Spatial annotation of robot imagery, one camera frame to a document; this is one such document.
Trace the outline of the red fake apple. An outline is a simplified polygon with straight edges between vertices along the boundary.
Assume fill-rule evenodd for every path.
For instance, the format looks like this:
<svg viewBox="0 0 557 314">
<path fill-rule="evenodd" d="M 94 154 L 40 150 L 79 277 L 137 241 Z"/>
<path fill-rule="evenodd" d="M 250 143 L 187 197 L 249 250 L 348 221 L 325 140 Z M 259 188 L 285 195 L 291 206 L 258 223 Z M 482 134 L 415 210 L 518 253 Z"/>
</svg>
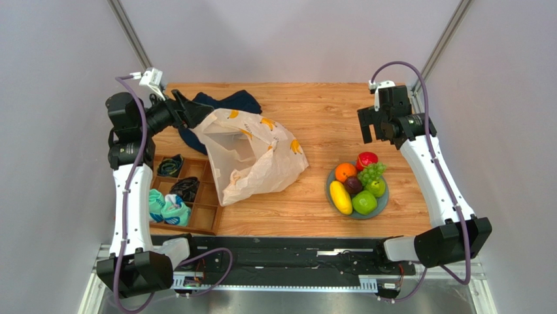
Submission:
<svg viewBox="0 0 557 314">
<path fill-rule="evenodd" d="M 379 157 L 373 152 L 362 152 L 358 155 L 356 159 L 356 169 L 358 171 L 363 171 L 370 164 L 376 164 L 379 161 Z"/>
</svg>

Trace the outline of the green fake grape bunch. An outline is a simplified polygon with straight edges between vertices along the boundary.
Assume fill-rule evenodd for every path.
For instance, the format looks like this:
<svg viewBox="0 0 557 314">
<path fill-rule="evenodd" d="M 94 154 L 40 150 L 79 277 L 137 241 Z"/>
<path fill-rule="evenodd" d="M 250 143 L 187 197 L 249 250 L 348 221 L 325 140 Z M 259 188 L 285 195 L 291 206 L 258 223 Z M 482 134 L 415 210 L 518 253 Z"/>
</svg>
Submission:
<svg viewBox="0 0 557 314">
<path fill-rule="evenodd" d="M 379 180 L 383 173 L 386 171 L 387 166 L 381 162 L 369 164 L 364 167 L 358 174 L 357 177 L 363 186 Z"/>
</svg>

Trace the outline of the orange fake fruit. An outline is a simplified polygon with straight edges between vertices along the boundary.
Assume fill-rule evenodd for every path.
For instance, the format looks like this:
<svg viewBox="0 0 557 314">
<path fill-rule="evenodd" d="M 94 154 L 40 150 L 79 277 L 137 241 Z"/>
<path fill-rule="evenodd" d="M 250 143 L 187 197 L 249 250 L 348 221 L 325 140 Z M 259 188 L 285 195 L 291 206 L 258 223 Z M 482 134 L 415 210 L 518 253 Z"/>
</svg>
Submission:
<svg viewBox="0 0 557 314">
<path fill-rule="evenodd" d="M 344 183 L 349 177 L 356 176 L 358 170 L 355 165 L 347 162 L 339 164 L 335 168 L 334 174 L 337 181 Z"/>
</svg>

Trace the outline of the dark purple fake plum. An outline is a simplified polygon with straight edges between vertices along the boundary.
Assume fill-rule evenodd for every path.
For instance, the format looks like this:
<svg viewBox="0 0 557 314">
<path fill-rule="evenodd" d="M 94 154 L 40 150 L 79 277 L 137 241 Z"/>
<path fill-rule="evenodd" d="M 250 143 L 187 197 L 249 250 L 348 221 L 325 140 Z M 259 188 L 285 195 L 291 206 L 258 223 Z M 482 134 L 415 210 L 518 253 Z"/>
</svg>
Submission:
<svg viewBox="0 0 557 314">
<path fill-rule="evenodd" d="M 363 184 L 357 176 L 347 177 L 344 181 L 344 188 L 350 195 L 356 195 L 363 190 Z"/>
</svg>

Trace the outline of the translucent plastic bag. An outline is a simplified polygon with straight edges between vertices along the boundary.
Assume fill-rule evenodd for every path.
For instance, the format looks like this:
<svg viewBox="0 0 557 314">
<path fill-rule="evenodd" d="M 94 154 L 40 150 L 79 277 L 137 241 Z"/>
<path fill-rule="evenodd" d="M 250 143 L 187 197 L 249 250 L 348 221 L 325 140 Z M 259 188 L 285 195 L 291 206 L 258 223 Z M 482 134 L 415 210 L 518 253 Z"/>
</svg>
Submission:
<svg viewBox="0 0 557 314">
<path fill-rule="evenodd" d="M 192 131 L 205 145 L 222 206 L 281 192 L 309 166 L 295 136 L 260 114 L 216 109 Z"/>
</svg>

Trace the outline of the green fake pear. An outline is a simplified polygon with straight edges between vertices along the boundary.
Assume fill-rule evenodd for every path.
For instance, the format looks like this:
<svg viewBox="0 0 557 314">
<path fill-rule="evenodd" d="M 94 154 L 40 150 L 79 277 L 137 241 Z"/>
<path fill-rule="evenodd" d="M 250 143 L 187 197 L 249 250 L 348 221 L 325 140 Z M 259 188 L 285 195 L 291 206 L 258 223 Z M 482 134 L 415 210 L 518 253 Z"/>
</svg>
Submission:
<svg viewBox="0 0 557 314">
<path fill-rule="evenodd" d="M 386 192 L 386 183 L 384 179 L 379 178 L 366 184 L 365 189 L 372 193 L 375 198 L 380 198 Z"/>
</svg>

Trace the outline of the green fake apple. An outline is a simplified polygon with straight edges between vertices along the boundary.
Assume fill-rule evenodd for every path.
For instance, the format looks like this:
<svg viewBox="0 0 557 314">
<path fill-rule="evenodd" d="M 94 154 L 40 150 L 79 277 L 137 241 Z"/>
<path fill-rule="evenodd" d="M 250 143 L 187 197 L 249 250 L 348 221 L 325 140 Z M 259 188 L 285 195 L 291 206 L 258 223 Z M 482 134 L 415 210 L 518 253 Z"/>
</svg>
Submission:
<svg viewBox="0 0 557 314">
<path fill-rule="evenodd" d="M 369 215 L 377 207 L 377 199 L 370 191 L 362 191 L 352 198 L 352 207 L 360 215 Z"/>
</svg>

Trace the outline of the yellow fake lemon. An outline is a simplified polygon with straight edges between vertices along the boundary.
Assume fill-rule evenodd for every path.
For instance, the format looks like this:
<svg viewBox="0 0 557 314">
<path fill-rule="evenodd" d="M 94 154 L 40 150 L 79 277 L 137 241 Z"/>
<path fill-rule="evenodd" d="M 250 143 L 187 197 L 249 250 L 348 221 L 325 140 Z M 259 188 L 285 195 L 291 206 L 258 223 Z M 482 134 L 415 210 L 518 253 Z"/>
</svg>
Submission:
<svg viewBox="0 0 557 314">
<path fill-rule="evenodd" d="M 353 212 L 352 199 L 346 191 L 343 183 L 332 181 L 329 185 L 329 195 L 337 210 L 344 215 L 351 215 Z"/>
</svg>

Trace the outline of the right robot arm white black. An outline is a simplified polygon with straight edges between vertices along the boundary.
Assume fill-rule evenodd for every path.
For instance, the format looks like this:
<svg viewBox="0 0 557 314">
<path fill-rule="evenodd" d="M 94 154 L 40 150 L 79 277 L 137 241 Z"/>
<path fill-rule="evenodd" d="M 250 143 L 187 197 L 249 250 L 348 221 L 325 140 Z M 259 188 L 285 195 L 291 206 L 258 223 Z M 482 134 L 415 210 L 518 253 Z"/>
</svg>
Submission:
<svg viewBox="0 0 557 314">
<path fill-rule="evenodd" d="M 389 141 L 400 151 L 417 179 L 431 224 L 416 236 L 385 239 L 386 259 L 419 262 L 427 268 L 471 261 L 492 225 L 464 200 L 441 154 L 433 122 L 413 112 L 406 86 L 370 82 L 369 90 L 375 96 L 373 106 L 358 110 L 363 141 Z"/>
</svg>

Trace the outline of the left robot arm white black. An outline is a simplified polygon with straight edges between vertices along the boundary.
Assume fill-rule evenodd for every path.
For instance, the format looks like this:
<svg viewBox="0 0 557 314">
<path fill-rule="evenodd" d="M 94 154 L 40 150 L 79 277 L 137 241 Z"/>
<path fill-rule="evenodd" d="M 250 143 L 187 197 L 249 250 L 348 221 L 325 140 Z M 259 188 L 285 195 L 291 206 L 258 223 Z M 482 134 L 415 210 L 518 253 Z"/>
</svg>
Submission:
<svg viewBox="0 0 557 314">
<path fill-rule="evenodd" d="M 154 172 L 153 136 L 169 126 L 194 128 L 213 107 L 185 98 L 151 95 L 152 105 L 131 92 L 110 96 L 105 106 L 112 122 L 108 160 L 116 187 L 115 227 L 109 257 L 97 263 L 97 276 L 117 299 L 171 288 L 173 272 L 190 254 L 187 236 L 159 248 L 149 233 L 148 194 Z"/>
</svg>

